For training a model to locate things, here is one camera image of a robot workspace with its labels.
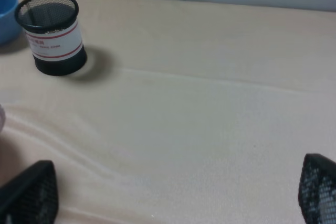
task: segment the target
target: black mesh container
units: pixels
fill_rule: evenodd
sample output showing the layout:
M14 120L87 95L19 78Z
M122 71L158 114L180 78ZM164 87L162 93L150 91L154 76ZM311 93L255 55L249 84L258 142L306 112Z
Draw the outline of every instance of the black mesh container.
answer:
M23 0L17 6L16 21L25 29L41 72L63 76L85 64L78 12L76 0Z
M307 154L299 186L299 205L306 224L336 224L336 163Z
M0 189L0 224L52 224L57 212L52 161L38 161Z

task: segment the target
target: table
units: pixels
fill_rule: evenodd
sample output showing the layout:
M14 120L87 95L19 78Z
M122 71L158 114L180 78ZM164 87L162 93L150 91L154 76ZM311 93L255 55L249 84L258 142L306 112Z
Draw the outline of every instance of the table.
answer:
M0 49L1 184L54 161L57 223L304 223L305 153L336 159L336 14L77 0L89 60Z

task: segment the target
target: mesh pattern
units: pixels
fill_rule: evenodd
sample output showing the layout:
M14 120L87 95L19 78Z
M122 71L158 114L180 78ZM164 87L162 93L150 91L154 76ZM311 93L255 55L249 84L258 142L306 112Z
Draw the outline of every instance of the mesh pattern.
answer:
M31 0L20 8L18 21L24 25L40 27L60 25L56 31L61 31L67 28L61 24L68 21L75 10L76 6L71 0Z
M321 155L304 159L299 205L307 224L336 224L336 164Z
M56 175L52 171L27 188L9 208L4 224L53 224L58 210Z

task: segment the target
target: desk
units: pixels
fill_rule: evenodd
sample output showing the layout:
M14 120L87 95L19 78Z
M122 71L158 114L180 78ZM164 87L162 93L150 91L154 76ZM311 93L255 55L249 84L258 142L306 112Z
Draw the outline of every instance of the desk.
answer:
M2 183L53 160L57 223L304 223L303 157L336 159L335 13L77 1L79 73L0 50Z

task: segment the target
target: blue bowl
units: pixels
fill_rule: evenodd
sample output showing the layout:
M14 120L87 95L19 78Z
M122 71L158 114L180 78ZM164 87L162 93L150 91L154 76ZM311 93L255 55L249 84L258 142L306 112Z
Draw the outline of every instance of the blue bowl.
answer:
M21 32L14 18L17 4L18 0L0 0L0 45L15 39Z

